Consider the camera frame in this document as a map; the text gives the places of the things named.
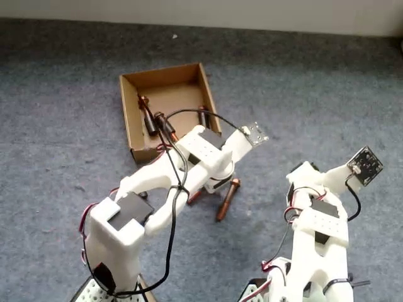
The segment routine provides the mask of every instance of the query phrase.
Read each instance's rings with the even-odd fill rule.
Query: black wire
[[[211,112],[209,110],[202,110],[202,109],[180,109],[180,110],[176,110],[170,114],[168,114],[165,118],[164,124],[162,125],[163,129],[165,132],[167,132],[167,126],[166,123],[168,121],[168,119],[172,118],[174,115],[178,115],[180,113],[184,113],[184,112],[202,112],[205,113],[207,115],[212,115],[215,116],[217,118],[219,118],[220,120],[226,122],[228,125],[230,125],[231,127],[235,128],[236,130],[239,130],[243,135],[246,136],[246,133],[244,133],[244,130],[242,128],[236,127],[233,123],[231,123],[229,120],[227,120],[226,118],[218,115],[217,113]],[[175,146],[175,143],[172,141],[172,138],[170,136],[167,136],[168,142],[170,145],[172,145],[172,148],[175,149],[175,151],[178,153],[178,155],[181,157],[183,165],[184,165],[184,176],[183,176],[183,180],[182,183],[184,185],[184,183],[187,180],[188,177],[188,161],[187,159],[184,157],[183,153],[180,151],[180,149]]]
[[[268,272],[272,271],[273,269],[279,269],[280,270],[281,275],[283,275],[284,286],[287,286],[287,281],[285,279],[285,274],[284,274],[283,270],[281,269],[281,267],[280,266],[270,266],[270,269],[268,270]]]
[[[145,294],[143,294],[142,296],[143,296],[144,302],[149,302],[149,299],[147,298],[147,296]]]
[[[145,103],[144,103],[143,105],[144,105],[145,110],[147,110],[148,113],[150,114],[150,117],[152,118],[152,122],[155,123],[155,121],[154,121],[154,115],[152,114],[150,108],[149,108],[148,105],[145,104]],[[175,176],[176,176],[176,178],[178,179],[178,184],[181,184],[181,179],[179,178],[179,174],[178,174],[178,172],[177,172],[177,170],[176,170],[176,168],[175,168],[175,164],[174,164],[174,162],[173,162],[173,160],[172,160],[171,154],[169,154],[169,152],[168,152],[168,151],[169,151],[169,148],[168,148],[168,146],[167,146],[167,144],[166,144],[166,142],[165,142],[165,140],[164,140],[164,137],[163,137],[163,135],[162,135],[162,133],[161,133],[161,129],[158,128],[158,132],[157,132],[157,133],[158,133],[159,139],[161,140],[161,143],[163,144],[164,149],[165,149],[165,151],[166,151],[166,153],[167,153],[167,155],[168,155],[169,161],[171,162],[172,168],[174,169]]]
[[[175,237],[175,228],[176,228],[176,200],[180,194],[181,190],[177,190],[172,202],[172,224],[171,224],[171,233],[169,235],[169,242],[168,242],[168,248],[167,248],[167,253],[166,253],[166,261],[165,261],[165,273],[164,276],[155,282],[153,285],[141,289],[139,291],[120,291],[115,294],[117,298],[121,298],[121,296],[126,296],[126,295],[134,295],[134,294],[144,294],[148,291],[152,291],[153,289],[157,288],[160,286],[165,280],[168,278],[169,275],[169,266],[170,266],[170,261],[171,261],[171,253],[172,253],[172,246],[174,242],[174,237]]]
[[[351,280],[348,279],[348,278],[330,280],[330,281],[326,284],[326,286],[323,288],[323,290],[322,290],[323,295],[326,295],[327,290],[328,290],[333,284],[336,284],[336,283],[344,283],[344,282],[350,283]]]
[[[280,253],[280,250],[283,247],[283,244],[284,244],[284,241],[285,241],[285,237],[287,237],[288,231],[290,229],[290,225],[291,225],[290,223],[287,224],[287,228],[285,229],[284,236],[283,236],[283,238],[282,238],[282,240],[281,240],[281,242],[280,242],[280,244],[279,244],[279,246],[277,248],[277,251],[275,252],[274,256],[272,256],[272,258],[270,258],[269,260],[266,261],[266,263],[270,263],[271,261],[273,261],[273,259],[277,257],[278,253]]]
[[[148,107],[146,104],[144,104],[144,105],[145,105],[144,108],[149,112],[149,114],[150,114],[151,116],[153,116],[152,113],[151,113],[151,111],[150,111],[150,109],[149,109],[149,107]],[[201,109],[181,109],[181,110],[174,111],[174,112],[172,112],[171,114],[167,115],[167,116],[166,116],[166,119],[165,119],[165,121],[164,121],[164,125],[163,125],[163,130],[164,130],[165,132],[167,132],[167,129],[166,129],[166,122],[167,122],[167,120],[168,120],[170,117],[172,117],[172,116],[174,116],[174,115],[177,115],[177,114],[179,114],[179,113],[182,113],[182,112],[204,112],[204,113],[206,113],[206,114],[208,114],[208,115],[216,116],[217,118],[220,118],[222,121],[226,122],[226,123],[227,123],[228,125],[230,125],[231,127],[235,128],[236,130],[241,131],[241,133],[243,133],[243,134],[246,136],[246,134],[244,133],[244,131],[243,131],[241,128],[236,127],[233,123],[231,123],[230,121],[226,120],[226,119],[223,118],[222,116],[218,115],[217,113],[213,113],[213,112],[209,112],[209,111],[201,110]],[[180,192],[183,191],[183,189],[184,189],[184,184],[185,184],[185,182],[186,182],[186,180],[187,180],[187,177],[188,177],[188,161],[187,161],[186,157],[183,155],[182,151],[180,151],[180,149],[175,145],[175,143],[172,141],[171,137],[168,135],[168,136],[167,136],[167,140],[168,140],[169,144],[172,145],[172,148],[175,149],[175,151],[178,153],[179,157],[181,157],[181,160],[182,160],[182,163],[183,163],[184,173],[183,173],[183,178],[182,178],[182,180],[181,180],[181,179],[179,178],[179,174],[178,174],[178,172],[177,172],[177,170],[176,170],[176,167],[175,167],[175,164],[174,164],[174,162],[173,162],[173,160],[172,160],[172,157],[171,157],[171,155],[169,154],[169,149],[168,149],[167,144],[166,144],[166,142],[165,142],[165,140],[164,140],[164,138],[163,138],[163,135],[162,135],[162,133],[161,133],[161,130],[158,131],[158,135],[159,135],[159,138],[161,139],[161,142],[162,142],[162,144],[163,144],[163,146],[164,146],[164,149],[165,149],[165,151],[166,151],[166,153],[167,153],[167,155],[168,155],[169,161],[171,162],[171,165],[172,165],[172,167],[173,167],[173,169],[174,169],[174,173],[175,173],[175,175],[176,175],[176,178],[178,179],[178,186],[177,186],[177,187],[179,188],[179,189],[176,191],[175,196],[174,196],[174,198],[173,198],[173,202],[172,202],[171,233],[170,233],[170,236],[169,236],[169,242],[168,242],[168,248],[167,248],[167,254],[166,254],[165,274],[164,274],[164,276],[163,276],[160,280],[158,280],[156,283],[154,283],[153,285],[151,285],[151,286],[149,286],[149,287],[147,287],[147,288],[145,288],[145,289],[140,289],[140,290],[138,290],[138,291],[121,291],[121,292],[118,292],[118,293],[115,293],[115,294],[110,294],[110,293],[108,293],[108,292],[109,292],[108,290],[104,289],[104,288],[99,284],[98,280],[95,278],[94,273],[93,273],[93,271],[91,270],[91,268],[90,268],[90,266],[89,266],[88,257],[87,257],[87,250],[86,250],[86,243],[85,243],[85,237],[83,236],[84,255],[85,255],[85,258],[86,258],[86,263],[87,263],[88,269],[89,269],[89,271],[90,271],[90,273],[91,273],[91,277],[97,282],[98,286],[99,286],[102,290],[106,291],[110,296],[114,296],[114,297],[116,297],[116,298],[122,298],[122,296],[127,296],[127,295],[131,296],[131,295],[135,295],[135,294],[141,294],[141,295],[143,295],[143,294],[145,294],[146,292],[152,291],[153,289],[155,289],[155,288],[157,288],[158,286],[160,286],[160,285],[168,278],[168,275],[169,275],[169,266],[170,266],[171,253],[172,253],[173,241],[174,241],[174,236],[175,236],[175,228],[176,228],[176,201],[177,201],[177,199],[178,199],[178,196],[179,196]]]
[[[354,196],[355,201],[357,202],[357,211],[356,211],[353,215],[351,215],[351,216],[347,219],[347,221],[351,221],[351,220],[357,218],[358,215],[361,213],[361,201],[360,201],[360,199],[358,198],[357,194],[354,192],[354,190],[353,190],[353,189],[350,187],[350,185],[348,184],[348,181],[349,181],[350,178],[351,178],[351,177],[347,177],[347,178],[346,178],[346,181],[344,182],[344,184],[346,185],[347,189],[350,191],[351,195]]]

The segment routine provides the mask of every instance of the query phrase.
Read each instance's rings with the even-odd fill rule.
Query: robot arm
[[[230,177],[234,163],[268,139],[257,124],[242,131],[236,130],[224,142],[211,130],[201,125],[194,127],[176,143],[189,165],[187,180],[182,183],[184,189],[175,187],[178,184],[175,171],[180,179],[184,175],[183,162],[175,150],[170,150],[174,167],[164,154],[153,164],[122,179],[114,201],[106,198],[94,207],[89,214],[86,256],[90,269],[104,288],[114,293],[132,291],[140,273],[143,242],[172,221],[175,196],[176,214],[179,214],[188,193],[196,192],[210,178]],[[137,194],[158,187],[169,191],[165,204],[154,212]]]
[[[348,216],[339,194],[347,189],[358,192],[383,169],[368,148],[362,148],[346,164],[325,173],[304,162],[287,179],[291,187],[287,203],[296,211],[291,220],[294,236],[292,259],[283,257],[265,262],[266,291],[259,301],[272,302],[353,302],[347,269]],[[247,298],[250,284],[241,297]]]

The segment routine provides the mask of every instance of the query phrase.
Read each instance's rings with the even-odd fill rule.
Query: red wire
[[[111,196],[114,192],[116,192],[117,190],[119,190],[119,187],[113,188],[110,192],[109,192],[109,196]]]
[[[292,199],[291,199],[290,206],[293,206],[293,205],[294,205],[294,195],[295,195],[295,193],[296,193],[298,190],[300,190],[300,189],[311,189],[311,190],[315,191],[315,193],[318,195],[318,199],[319,199],[319,200],[321,200],[321,199],[326,195],[326,193],[327,193],[327,191],[325,190],[325,193],[324,193],[323,195],[321,195],[317,190],[315,190],[315,189],[312,188],[312,187],[297,187],[297,188],[294,189],[294,191],[293,191],[293,193],[292,193]]]
[[[270,265],[271,265],[271,261],[265,261],[265,260],[262,261],[262,263],[261,263],[262,271],[267,272],[269,267],[270,267]]]
[[[167,144],[166,144],[166,147],[172,148],[172,145],[170,145],[170,144],[167,143]],[[156,149],[157,149],[158,152],[160,152],[160,151],[165,151],[165,146],[164,146],[163,143],[160,143],[159,145],[157,145]]]
[[[83,226],[84,226],[84,224],[85,224],[85,222],[86,222],[86,217],[87,217],[87,215],[88,215],[88,212],[89,212],[89,210],[90,210],[93,206],[95,206],[96,204],[98,204],[98,203],[91,203],[91,204],[89,204],[89,205],[87,206],[87,208],[85,208],[84,212],[83,212],[82,215],[81,215],[81,221],[80,221],[80,225],[79,225],[79,227],[78,227],[78,232],[79,232],[82,236],[85,236],[85,234],[83,234],[83,232],[82,232],[82,228],[83,228]]]

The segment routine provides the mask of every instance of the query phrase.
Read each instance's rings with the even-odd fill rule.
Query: white pegboard
[[[348,245],[348,226],[347,221],[332,217],[312,208],[304,209],[298,222],[299,229],[314,230],[330,237],[335,237],[344,246]]]
[[[209,169],[214,169],[221,163],[223,153],[201,136],[189,132],[177,143],[200,159]]]
[[[122,299],[115,299],[101,289],[98,284],[91,279],[87,285],[82,289],[80,295],[77,296],[72,302],[145,302],[141,295],[135,295]]]
[[[243,298],[245,298],[247,295],[253,293],[255,290],[257,290],[258,287],[254,284],[249,284],[247,286],[247,288],[244,291],[244,294],[242,295],[242,297],[240,298],[240,300],[242,300]],[[261,294],[257,294],[255,297],[251,298],[250,300],[248,300],[248,302],[264,302],[264,299],[262,297]]]

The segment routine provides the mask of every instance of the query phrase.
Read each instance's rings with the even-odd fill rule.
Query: brown box
[[[207,78],[201,63],[165,69],[123,74],[120,76],[123,112],[127,140],[136,162],[157,156],[158,136],[150,137],[144,124],[144,114],[139,108],[138,95],[149,98],[149,108],[165,115],[179,109],[197,109],[204,105],[216,113]],[[169,119],[181,138],[198,124],[196,112],[185,112]],[[210,116],[211,129],[221,134],[219,119]]]

